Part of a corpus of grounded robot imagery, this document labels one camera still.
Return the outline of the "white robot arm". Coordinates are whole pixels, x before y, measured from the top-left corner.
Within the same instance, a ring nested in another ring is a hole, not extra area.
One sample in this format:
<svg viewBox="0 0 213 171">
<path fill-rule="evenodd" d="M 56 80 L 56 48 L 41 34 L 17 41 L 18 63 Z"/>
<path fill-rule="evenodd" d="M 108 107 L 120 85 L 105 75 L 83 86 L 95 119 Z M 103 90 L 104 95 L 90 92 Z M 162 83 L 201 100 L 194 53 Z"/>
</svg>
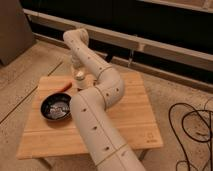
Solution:
<svg viewBox="0 0 213 171">
<path fill-rule="evenodd" d="M 120 74 L 88 47 L 85 29 L 63 34 L 71 50 L 74 67 L 84 66 L 97 83 L 72 96 L 72 118 L 98 171 L 145 171 L 136 154 L 112 125 L 106 109 L 124 95 L 125 85 Z"/>
</svg>

